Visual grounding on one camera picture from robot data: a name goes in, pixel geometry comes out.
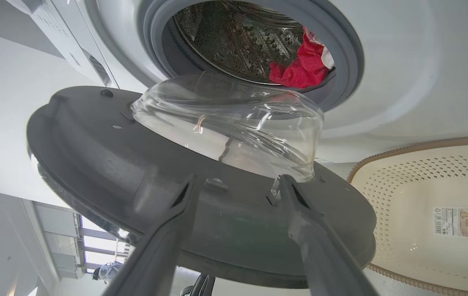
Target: washing machine door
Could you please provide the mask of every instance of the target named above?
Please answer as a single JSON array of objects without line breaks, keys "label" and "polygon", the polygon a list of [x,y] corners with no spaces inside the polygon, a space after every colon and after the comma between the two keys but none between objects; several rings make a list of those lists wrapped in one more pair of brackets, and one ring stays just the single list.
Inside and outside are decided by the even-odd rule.
[{"label": "washing machine door", "polygon": [[31,116],[27,137],[48,185],[132,244],[171,206],[187,176],[197,175],[196,220],[178,264],[244,283],[307,288],[277,175],[301,182],[359,266],[375,254],[370,203],[313,163],[321,123],[318,107],[297,92],[191,74],[144,95],[61,90]]},{"label": "washing machine door", "polygon": [[[209,71],[255,86],[296,90],[326,112],[349,97],[364,71],[358,35],[328,1],[99,0],[79,5],[109,54],[148,87]],[[329,49],[335,66],[318,84],[280,86],[269,79],[270,64],[288,66],[295,60],[302,26]]]}]

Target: window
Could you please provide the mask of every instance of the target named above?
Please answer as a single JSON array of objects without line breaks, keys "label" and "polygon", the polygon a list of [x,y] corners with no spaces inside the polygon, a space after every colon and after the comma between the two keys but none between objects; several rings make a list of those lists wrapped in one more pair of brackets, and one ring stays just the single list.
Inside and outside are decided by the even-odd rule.
[{"label": "window", "polygon": [[28,296],[37,296],[37,291],[38,291],[38,287],[36,287],[33,291],[31,291],[31,293],[29,293]]},{"label": "window", "polygon": [[89,264],[103,265],[108,264],[110,262],[114,262],[115,256],[91,251],[84,251],[84,260]]},{"label": "window", "polygon": [[84,236],[84,247],[95,247],[97,249],[115,252],[117,241],[106,240],[104,238],[94,238],[93,236]]},{"label": "window", "polygon": [[121,262],[122,264],[125,264],[125,260],[126,260],[126,258],[125,258],[125,257],[121,257],[121,256],[117,256],[117,258],[116,258],[116,261],[117,261],[117,262]]},{"label": "window", "polygon": [[95,223],[93,223],[92,221],[86,219],[86,217],[84,217],[84,216],[82,216],[80,218],[80,221],[82,222],[82,228],[106,232],[106,230],[98,227],[97,225],[95,225]]},{"label": "window", "polygon": [[125,242],[118,242],[117,243],[117,251],[119,253],[124,253],[125,252],[125,247],[126,247],[126,243]]}]

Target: red clothing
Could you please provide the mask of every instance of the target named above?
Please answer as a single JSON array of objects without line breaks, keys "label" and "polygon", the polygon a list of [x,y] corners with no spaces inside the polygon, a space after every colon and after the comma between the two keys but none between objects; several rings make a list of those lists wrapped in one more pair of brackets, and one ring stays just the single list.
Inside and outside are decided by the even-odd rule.
[{"label": "red clothing", "polygon": [[271,62],[269,79],[292,88],[317,86],[329,73],[321,59],[323,51],[324,46],[311,42],[304,32],[304,42],[296,52],[298,58],[288,67]]}]

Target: barcode sticker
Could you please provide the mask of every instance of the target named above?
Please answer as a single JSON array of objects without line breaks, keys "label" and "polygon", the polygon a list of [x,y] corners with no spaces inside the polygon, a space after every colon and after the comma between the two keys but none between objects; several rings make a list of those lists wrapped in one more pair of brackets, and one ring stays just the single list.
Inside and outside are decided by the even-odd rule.
[{"label": "barcode sticker", "polygon": [[434,233],[468,238],[468,208],[433,208]]}]

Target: laundry basket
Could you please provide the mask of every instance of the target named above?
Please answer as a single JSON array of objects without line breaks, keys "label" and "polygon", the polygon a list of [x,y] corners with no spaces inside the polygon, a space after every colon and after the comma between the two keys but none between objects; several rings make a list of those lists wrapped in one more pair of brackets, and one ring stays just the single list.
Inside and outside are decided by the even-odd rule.
[{"label": "laundry basket", "polygon": [[377,213],[369,268],[446,295],[468,296],[468,139],[367,158],[350,182]]}]

